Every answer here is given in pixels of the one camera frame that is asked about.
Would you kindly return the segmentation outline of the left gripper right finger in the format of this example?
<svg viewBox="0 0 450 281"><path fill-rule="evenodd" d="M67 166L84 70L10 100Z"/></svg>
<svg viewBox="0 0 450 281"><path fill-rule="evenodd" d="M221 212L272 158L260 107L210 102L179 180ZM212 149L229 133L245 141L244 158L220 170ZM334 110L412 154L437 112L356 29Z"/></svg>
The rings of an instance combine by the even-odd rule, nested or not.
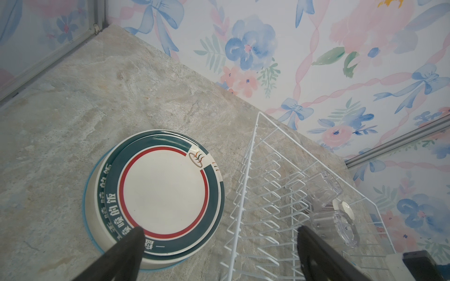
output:
<svg viewBox="0 0 450 281"><path fill-rule="evenodd" d="M368 278L307 226L297 229L296 248L307 281L366 281Z"/></svg>

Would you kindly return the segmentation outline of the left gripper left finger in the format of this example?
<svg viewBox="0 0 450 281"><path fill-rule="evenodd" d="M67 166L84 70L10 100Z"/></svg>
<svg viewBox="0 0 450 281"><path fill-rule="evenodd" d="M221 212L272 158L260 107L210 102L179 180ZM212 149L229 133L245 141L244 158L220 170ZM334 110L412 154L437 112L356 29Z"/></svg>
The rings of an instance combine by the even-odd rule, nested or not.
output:
<svg viewBox="0 0 450 281"><path fill-rule="evenodd" d="M145 235L141 227L126 236L92 263L76 281L135 281L144 254Z"/></svg>

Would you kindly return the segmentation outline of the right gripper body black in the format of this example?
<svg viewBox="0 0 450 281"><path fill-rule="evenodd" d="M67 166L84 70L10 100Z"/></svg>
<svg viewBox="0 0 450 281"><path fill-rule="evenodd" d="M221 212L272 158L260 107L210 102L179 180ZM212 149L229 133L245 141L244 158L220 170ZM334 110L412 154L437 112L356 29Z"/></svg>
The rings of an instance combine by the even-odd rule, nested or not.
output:
<svg viewBox="0 0 450 281"><path fill-rule="evenodd" d="M406 252L403 262L416 281L448 281L450 265L439 265L428 251Z"/></svg>

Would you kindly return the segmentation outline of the clear glass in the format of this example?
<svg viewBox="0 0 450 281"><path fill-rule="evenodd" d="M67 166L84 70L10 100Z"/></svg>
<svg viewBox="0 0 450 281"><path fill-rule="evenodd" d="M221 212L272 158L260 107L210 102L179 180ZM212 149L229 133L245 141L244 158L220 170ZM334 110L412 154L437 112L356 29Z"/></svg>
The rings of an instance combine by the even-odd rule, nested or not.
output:
<svg viewBox="0 0 450 281"><path fill-rule="evenodd" d="M314 231L332 248L338 251L356 248L360 235L353 220L339 210L320 211L312 215Z"/></svg>
<svg viewBox="0 0 450 281"><path fill-rule="evenodd" d="M312 211L320 211L343 193L335 177L327 171L313 175L305 181L304 192Z"/></svg>

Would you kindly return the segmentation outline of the white plate blue rim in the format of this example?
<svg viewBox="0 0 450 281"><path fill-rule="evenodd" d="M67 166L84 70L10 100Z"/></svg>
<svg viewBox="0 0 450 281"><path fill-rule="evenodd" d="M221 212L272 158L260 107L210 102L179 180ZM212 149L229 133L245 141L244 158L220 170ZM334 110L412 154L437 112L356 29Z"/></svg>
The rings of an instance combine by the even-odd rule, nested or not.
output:
<svg viewBox="0 0 450 281"><path fill-rule="evenodd" d="M96 163L94 169L91 171L90 176L87 179L82 200L84 226L89 238L91 239L91 242L101 252L101 254L104 254L117 243L117 241L110 234L109 228L104 225L104 222L102 220L103 216L101 214L101 211L98 210L96 200L97 176L100 173L103 161L107 159L109 154L114 151L115 148L116 147L111 148Z"/></svg>

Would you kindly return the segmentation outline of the clear glass back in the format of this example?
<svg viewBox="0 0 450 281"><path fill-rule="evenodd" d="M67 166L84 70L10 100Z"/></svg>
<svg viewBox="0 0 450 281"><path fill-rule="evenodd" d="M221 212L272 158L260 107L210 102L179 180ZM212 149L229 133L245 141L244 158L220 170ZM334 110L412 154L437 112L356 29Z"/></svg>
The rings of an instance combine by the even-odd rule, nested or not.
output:
<svg viewBox="0 0 450 281"><path fill-rule="evenodd" d="M335 177L327 171L313 175L305 181L304 192L312 211L320 211L343 193Z"/></svg>

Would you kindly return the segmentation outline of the white wire dish rack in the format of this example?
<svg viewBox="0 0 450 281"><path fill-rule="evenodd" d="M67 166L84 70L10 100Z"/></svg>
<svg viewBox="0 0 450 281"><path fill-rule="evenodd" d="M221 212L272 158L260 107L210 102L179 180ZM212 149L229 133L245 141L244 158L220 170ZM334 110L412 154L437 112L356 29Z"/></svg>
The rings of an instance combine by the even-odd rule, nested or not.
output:
<svg viewBox="0 0 450 281"><path fill-rule="evenodd" d="M302 281L297 229L314 233L305 181L327 171L343 188L337 197L355 213L360 235L356 248L338 251L373 281L391 281L387 256L394 247L376 203L338 175L274 121L259 113L232 194L229 241L221 265L224 281Z"/></svg>

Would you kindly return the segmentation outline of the green red rimmed plate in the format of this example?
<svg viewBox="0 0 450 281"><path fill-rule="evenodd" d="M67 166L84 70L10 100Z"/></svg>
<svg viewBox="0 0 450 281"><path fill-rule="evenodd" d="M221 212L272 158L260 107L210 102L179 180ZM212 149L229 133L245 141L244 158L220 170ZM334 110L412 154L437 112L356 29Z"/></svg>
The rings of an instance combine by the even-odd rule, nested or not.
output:
<svg viewBox="0 0 450 281"><path fill-rule="evenodd" d="M95 202L95 209L98 213L98 217L100 219L99 224L101 225L101 228L103 232L106 234L107 238L112 242L112 244L115 244L120 238L121 235L116 232L114 227L109 227L108 223L110 222L108 214L106 211L104 211L104 187L106 184L107 175L111 169L111 165L114 161L114 159L117 157L117 155L129 144L131 144L134 141L137 141L140 138L153 136L153 135L173 135L180 138L184 138L191 143L198 146L202 151L206 152L208 154L208 151L196 140L193 138L184 135L179 132L170 131L170 130L149 130L149 131L143 131L140 133L136 133L135 135L132 135L126 139L124 139L122 142L120 142L117 146L112 148L112 150L107 153L103 160L99 162L98 165L98 172L96 174L96 180L95 180L95 196L94 199Z"/></svg>

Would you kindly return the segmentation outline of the right corner aluminium profile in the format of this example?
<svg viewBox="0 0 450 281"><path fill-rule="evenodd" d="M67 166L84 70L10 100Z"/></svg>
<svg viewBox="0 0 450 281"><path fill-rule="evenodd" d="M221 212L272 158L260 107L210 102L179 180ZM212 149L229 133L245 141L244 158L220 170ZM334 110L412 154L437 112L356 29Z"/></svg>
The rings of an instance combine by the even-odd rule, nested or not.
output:
<svg viewBox="0 0 450 281"><path fill-rule="evenodd" d="M380 145L376 148L369 149L367 152L357 155L354 158L345 161L347 168L354 167L363 162L368 162L373 158L377 158L382 154L391 152L400 148L401 146L407 145L409 143L415 142L429 135L442 131L450 127L450 116L447 115L436 121L432 121L430 124L423 126L422 128L415 129L403 136L400 136L394 140L387 142L386 144Z"/></svg>

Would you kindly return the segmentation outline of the corner aluminium profile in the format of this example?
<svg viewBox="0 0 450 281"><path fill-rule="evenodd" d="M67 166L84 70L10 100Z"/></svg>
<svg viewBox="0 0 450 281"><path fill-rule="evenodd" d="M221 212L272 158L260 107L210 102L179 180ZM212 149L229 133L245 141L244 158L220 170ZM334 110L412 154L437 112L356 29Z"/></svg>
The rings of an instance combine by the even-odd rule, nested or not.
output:
<svg viewBox="0 0 450 281"><path fill-rule="evenodd" d="M1 1L1 99L105 26L105 1Z"/></svg>
<svg viewBox="0 0 450 281"><path fill-rule="evenodd" d="M391 152L400 148L401 146L407 145L409 143L415 142L429 135L442 131L450 127L450 116L447 115L436 121L432 121L430 124L423 126L422 128L415 129L403 136L400 136L394 140L387 142L386 144L380 145L376 148L369 149L367 152L357 155L354 158L345 161L347 168L354 167L363 162L368 162L373 158L377 158L382 154Z"/></svg>

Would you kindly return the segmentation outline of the left corner aluminium profile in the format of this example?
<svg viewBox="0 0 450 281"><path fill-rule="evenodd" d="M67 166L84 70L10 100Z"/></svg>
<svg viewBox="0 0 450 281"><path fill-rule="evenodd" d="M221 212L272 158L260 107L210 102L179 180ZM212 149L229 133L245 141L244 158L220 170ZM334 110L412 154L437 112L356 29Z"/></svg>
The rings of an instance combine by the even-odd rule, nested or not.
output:
<svg viewBox="0 0 450 281"><path fill-rule="evenodd" d="M105 26L105 1L1 1L1 99Z"/></svg>

